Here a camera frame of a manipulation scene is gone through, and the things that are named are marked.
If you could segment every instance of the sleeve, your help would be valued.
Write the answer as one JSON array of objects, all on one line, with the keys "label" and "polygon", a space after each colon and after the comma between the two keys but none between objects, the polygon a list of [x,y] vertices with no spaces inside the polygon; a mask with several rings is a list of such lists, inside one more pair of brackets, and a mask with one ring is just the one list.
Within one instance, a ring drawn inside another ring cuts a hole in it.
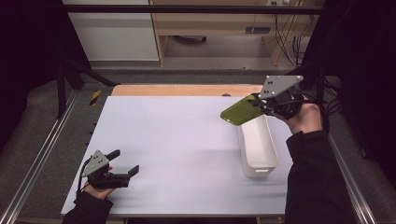
[{"label": "sleeve", "polygon": [[287,145],[293,165],[288,178],[286,223],[357,223],[327,134],[299,132]]},{"label": "sleeve", "polygon": [[75,200],[76,207],[64,216],[63,224],[105,224],[113,203],[81,192]]}]

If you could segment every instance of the smartphone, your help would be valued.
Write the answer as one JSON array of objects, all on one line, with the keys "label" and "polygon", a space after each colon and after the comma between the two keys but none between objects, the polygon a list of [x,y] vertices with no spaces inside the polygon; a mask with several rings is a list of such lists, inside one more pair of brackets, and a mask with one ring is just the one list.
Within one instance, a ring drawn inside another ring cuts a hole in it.
[{"label": "smartphone", "polygon": [[261,116],[261,109],[253,106],[250,100],[256,100],[256,98],[252,95],[243,98],[221,112],[220,117],[233,125],[239,126]]}]

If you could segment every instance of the desk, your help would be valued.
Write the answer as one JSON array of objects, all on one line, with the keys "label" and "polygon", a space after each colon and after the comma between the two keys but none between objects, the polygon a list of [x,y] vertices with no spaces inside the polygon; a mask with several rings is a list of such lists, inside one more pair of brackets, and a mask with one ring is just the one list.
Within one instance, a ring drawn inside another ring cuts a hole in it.
[{"label": "desk", "polygon": [[[140,173],[131,179],[130,187],[111,194],[114,207],[110,214],[118,217],[283,214],[291,167],[285,143],[290,136],[289,128],[280,120],[268,118],[279,166],[264,179],[250,179],[243,174],[236,128],[219,117],[223,109],[241,96],[261,87],[116,87],[106,100],[83,159],[87,160],[96,149],[107,154],[119,148],[121,155],[110,163],[113,173],[126,173],[140,164]],[[211,92],[212,96],[193,96],[203,92]],[[218,96],[223,93],[239,96]],[[62,214],[74,207],[77,180],[76,176]]]}]

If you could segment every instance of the white plastic container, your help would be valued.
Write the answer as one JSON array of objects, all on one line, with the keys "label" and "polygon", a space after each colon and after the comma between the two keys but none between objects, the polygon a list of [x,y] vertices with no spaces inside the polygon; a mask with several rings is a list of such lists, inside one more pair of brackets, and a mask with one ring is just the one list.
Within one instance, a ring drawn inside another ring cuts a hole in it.
[{"label": "white plastic container", "polygon": [[279,161],[266,116],[262,115],[238,126],[237,132],[245,175],[263,178],[271,174]]}]

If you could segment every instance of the wooden cabinet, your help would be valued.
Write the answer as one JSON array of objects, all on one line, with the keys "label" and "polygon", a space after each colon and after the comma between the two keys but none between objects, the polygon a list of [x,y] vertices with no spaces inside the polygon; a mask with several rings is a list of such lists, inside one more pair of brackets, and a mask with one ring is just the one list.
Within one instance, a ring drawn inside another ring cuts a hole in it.
[{"label": "wooden cabinet", "polygon": [[[149,0],[152,5],[202,5],[202,6],[268,6],[270,0]],[[321,6],[318,0],[291,0],[289,6]],[[276,27],[280,38],[287,45],[293,36],[310,35],[315,27],[317,17],[309,15],[275,15],[261,14],[152,14],[157,39],[160,62],[163,63],[166,50],[166,37],[169,35],[262,35],[271,55],[273,65],[279,65],[282,50],[276,42]],[[247,28],[268,30],[247,32]]]}]

